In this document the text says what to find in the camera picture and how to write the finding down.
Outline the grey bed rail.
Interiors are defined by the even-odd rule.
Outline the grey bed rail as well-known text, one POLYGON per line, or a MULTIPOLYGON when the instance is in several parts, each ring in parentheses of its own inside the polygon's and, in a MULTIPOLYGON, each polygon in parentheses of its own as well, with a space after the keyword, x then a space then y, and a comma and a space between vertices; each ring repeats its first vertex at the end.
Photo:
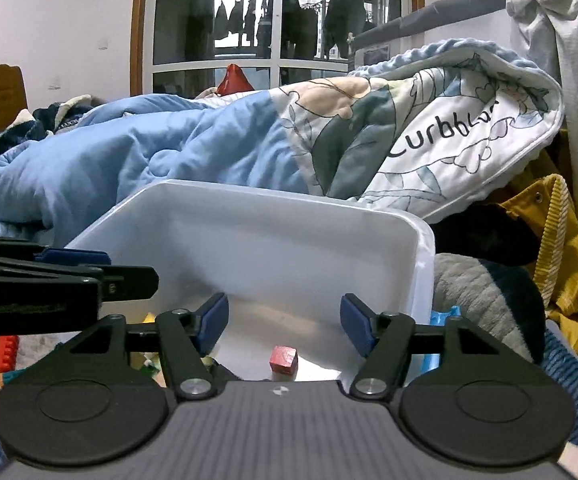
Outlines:
POLYGON ((510 44, 506 0, 438 0, 411 14, 363 32, 352 40, 349 66, 359 68, 409 49, 451 38, 510 44))

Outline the window with wooden frame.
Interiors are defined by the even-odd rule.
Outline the window with wooden frame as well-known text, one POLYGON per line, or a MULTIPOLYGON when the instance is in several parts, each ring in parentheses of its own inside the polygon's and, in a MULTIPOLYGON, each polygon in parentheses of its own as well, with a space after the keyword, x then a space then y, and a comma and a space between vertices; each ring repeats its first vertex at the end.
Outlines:
POLYGON ((339 75, 359 36, 425 0, 134 0, 129 90, 181 96, 218 84, 231 64, 257 88, 339 75))

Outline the white plastic bin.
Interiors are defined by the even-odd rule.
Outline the white plastic bin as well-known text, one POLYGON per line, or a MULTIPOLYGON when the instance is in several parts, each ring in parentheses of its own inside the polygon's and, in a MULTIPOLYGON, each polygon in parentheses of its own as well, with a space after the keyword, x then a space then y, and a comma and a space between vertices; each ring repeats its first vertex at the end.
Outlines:
POLYGON ((204 182, 147 186, 77 235, 73 246, 117 266, 159 275, 148 300, 108 302, 129 322, 196 309, 216 292, 229 321, 214 359, 242 379, 272 375, 278 346, 298 352, 297 377, 349 380, 362 360, 344 333, 340 301, 427 323, 434 296, 434 234, 404 211, 204 182))

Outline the red toy brick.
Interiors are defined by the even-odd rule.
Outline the red toy brick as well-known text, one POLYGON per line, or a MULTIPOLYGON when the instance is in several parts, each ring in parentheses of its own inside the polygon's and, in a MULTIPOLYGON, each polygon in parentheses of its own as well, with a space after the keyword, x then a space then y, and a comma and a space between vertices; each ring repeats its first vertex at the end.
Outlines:
POLYGON ((19 344, 19 336, 0 336, 0 374, 16 369, 19 344))

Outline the red bag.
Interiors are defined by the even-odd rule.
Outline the red bag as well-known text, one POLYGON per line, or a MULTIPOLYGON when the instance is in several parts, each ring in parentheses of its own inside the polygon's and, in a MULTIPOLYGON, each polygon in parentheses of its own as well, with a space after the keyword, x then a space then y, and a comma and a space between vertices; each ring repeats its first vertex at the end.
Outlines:
POLYGON ((245 73, 237 64, 229 64, 226 67, 225 76, 216 87, 219 96, 230 96, 240 92, 253 91, 252 84, 249 83, 245 73))

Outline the light blue quilt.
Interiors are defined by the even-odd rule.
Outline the light blue quilt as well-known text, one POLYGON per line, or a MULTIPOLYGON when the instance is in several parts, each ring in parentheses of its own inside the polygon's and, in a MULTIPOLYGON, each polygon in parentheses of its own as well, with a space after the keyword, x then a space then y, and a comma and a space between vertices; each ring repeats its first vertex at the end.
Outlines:
POLYGON ((492 42, 451 39, 225 98, 134 96, 65 132, 0 138, 0 236, 63 246, 150 184, 201 181, 351 200, 436 223, 552 142, 562 88, 492 42))

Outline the yellow garment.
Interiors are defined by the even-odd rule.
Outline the yellow garment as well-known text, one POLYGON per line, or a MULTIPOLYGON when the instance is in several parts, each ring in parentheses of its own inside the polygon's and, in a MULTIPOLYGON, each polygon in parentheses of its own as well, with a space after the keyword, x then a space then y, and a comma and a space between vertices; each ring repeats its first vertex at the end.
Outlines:
POLYGON ((578 355, 578 218, 564 177, 550 174, 502 203, 538 236, 532 266, 546 317, 578 355))

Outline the red cube block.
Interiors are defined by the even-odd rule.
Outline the red cube block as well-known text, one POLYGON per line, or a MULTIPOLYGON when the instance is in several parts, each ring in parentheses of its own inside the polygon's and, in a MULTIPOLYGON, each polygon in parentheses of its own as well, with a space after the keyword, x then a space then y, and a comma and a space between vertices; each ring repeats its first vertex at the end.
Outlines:
POLYGON ((288 346, 275 346, 269 358, 269 367, 275 374, 295 376, 298 370, 298 350, 288 346))

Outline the patchwork knitted blanket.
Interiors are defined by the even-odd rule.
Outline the patchwork knitted blanket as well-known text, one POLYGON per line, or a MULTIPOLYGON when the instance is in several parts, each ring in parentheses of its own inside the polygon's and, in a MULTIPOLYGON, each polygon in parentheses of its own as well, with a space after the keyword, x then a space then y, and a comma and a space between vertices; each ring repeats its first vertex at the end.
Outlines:
POLYGON ((103 100, 83 94, 64 102, 30 112, 21 110, 16 119, 0 132, 0 155, 25 141, 42 141, 73 129, 84 115, 103 104, 103 100))

